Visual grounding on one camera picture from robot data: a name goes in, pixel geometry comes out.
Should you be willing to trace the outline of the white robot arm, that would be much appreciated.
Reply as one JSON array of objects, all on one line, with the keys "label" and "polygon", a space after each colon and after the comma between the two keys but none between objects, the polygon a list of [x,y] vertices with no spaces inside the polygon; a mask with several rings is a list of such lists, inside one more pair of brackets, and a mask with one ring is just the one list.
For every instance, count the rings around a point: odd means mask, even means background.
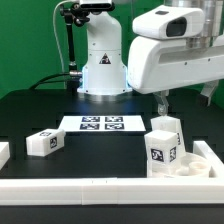
[{"label": "white robot arm", "polygon": [[128,83],[141,94],[152,93],[158,113],[168,113],[171,89],[203,84],[202,102],[224,79],[224,0],[164,0],[133,20]]}]

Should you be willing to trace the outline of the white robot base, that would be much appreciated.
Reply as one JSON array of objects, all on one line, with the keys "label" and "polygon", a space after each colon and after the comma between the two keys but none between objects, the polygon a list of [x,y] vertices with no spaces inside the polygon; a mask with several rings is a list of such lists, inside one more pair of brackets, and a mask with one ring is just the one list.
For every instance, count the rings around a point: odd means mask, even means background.
[{"label": "white robot base", "polygon": [[88,59],[78,93],[94,100],[128,94],[127,67],[122,61],[122,27],[107,12],[91,13],[87,23]]}]

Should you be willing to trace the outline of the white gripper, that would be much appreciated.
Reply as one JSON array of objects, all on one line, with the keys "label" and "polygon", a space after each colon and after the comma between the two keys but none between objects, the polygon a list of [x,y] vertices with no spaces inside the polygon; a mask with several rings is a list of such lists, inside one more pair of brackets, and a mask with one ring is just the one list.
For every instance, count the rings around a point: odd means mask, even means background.
[{"label": "white gripper", "polygon": [[163,4],[133,20],[128,83],[153,93],[158,114],[166,116],[169,89],[205,83],[202,105],[209,106],[224,79],[224,4]]}]

